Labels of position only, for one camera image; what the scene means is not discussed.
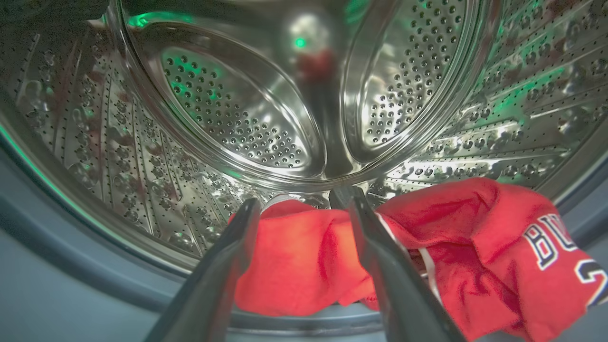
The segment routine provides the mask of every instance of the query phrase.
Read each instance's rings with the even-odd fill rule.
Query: red fabric
[[[570,244],[550,201],[523,187],[475,178],[392,198],[377,212],[414,257],[427,248],[443,305],[469,340],[505,330],[547,341],[593,298],[606,301],[606,273]],[[358,300],[377,309],[345,211],[286,201],[263,213],[239,308],[303,316]]]

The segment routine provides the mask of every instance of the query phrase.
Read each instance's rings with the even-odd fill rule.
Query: washing machine drum
[[[248,198],[488,177],[558,203],[608,146],[604,1],[42,3],[2,28],[7,148],[184,274]]]

